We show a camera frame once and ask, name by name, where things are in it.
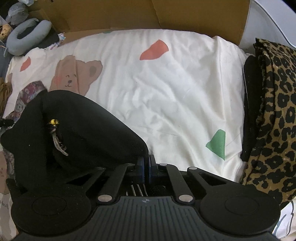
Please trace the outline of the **black bear-pattern shorts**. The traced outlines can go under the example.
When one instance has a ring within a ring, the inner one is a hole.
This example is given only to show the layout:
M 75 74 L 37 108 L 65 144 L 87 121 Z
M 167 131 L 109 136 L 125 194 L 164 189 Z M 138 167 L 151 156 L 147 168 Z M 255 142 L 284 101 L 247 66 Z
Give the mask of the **black bear-pattern shorts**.
M 42 90 L 1 136 L 15 159 L 16 183 L 27 190 L 73 179 L 96 167 L 108 170 L 139 158 L 146 143 L 96 102 L 68 90 Z

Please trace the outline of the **cream bear print duvet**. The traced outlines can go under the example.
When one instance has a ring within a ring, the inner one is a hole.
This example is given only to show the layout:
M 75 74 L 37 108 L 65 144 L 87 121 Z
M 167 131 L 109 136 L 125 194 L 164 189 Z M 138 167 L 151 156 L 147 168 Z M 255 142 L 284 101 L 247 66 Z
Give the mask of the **cream bear print duvet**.
M 173 30 L 100 33 L 1 57 L 12 93 L 1 136 L 42 90 L 96 102 L 146 143 L 137 163 L 96 167 L 27 190 L 1 144 L 1 240 L 295 240 L 295 198 L 240 183 L 249 149 L 247 54 L 221 37 Z

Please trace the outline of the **leopard print garment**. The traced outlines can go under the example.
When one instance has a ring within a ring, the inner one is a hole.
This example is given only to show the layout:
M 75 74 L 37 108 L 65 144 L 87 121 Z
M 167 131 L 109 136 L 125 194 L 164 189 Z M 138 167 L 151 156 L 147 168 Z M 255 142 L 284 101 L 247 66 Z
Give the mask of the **leopard print garment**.
M 295 198 L 295 49 L 265 39 L 254 48 L 245 63 L 250 139 L 240 183 L 283 209 Z

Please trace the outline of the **black cloth under pillow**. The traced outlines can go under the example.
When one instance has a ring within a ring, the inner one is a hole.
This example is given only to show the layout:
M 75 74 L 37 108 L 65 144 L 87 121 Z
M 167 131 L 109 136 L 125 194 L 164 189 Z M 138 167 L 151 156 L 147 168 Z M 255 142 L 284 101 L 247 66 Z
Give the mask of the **black cloth under pillow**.
M 23 37 L 30 34 L 34 30 L 34 28 L 35 27 L 26 28 L 22 33 L 18 34 L 18 39 L 22 39 Z M 53 28 L 51 28 L 48 35 L 46 35 L 45 39 L 43 39 L 39 44 L 34 44 L 33 48 L 47 48 L 56 42 L 59 42 L 58 34 Z

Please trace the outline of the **brown crumpled garment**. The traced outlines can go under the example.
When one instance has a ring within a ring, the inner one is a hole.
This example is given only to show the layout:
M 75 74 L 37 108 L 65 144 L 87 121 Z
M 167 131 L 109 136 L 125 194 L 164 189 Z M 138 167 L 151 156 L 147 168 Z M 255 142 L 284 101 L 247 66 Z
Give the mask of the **brown crumpled garment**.
M 5 82 L 4 79 L 0 78 L 0 116 L 3 117 L 4 110 L 6 108 L 7 101 L 12 93 L 12 84 Z

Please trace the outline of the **brown cardboard box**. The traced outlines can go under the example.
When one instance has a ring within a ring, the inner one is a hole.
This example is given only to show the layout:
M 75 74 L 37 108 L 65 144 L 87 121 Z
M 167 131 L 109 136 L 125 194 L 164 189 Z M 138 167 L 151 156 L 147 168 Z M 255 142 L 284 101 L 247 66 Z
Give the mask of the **brown cardboard box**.
M 29 14 L 48 20 L 66 42 L 114 30 L 171 29 L 220 36 L 238 45 L 249 1 L 35 1 Z

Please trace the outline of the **light blue neck pillow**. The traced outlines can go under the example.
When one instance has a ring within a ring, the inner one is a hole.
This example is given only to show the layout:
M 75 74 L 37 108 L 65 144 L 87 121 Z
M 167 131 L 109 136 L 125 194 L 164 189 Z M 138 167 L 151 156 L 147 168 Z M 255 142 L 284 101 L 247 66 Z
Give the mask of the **light blue neck pillow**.
M 28 28 L 33 30 L 22 38 L 18 38 Z M 8 36 L 6 41 L 6 51 L 13 56 L 21 56 L 25 52 L 30 51 L 34 46 L 40 44 L 48 35 L 52 27 L 52 23 L 48 20 L 39 21 L 32 18 L 18 25 Z

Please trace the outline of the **small plush bear toy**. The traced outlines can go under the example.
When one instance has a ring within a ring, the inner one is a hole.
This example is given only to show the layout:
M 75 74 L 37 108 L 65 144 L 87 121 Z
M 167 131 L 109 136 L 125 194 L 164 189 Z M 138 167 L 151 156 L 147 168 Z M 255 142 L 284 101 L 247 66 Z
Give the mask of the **small plush bear toy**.
M 13 30 L 12 27 L 8 23 L 2 25 L 1 32 L 0 32 L 0 40 L 5 41 L 9 36 L 9 34 L 12 32 L 12 30 Z

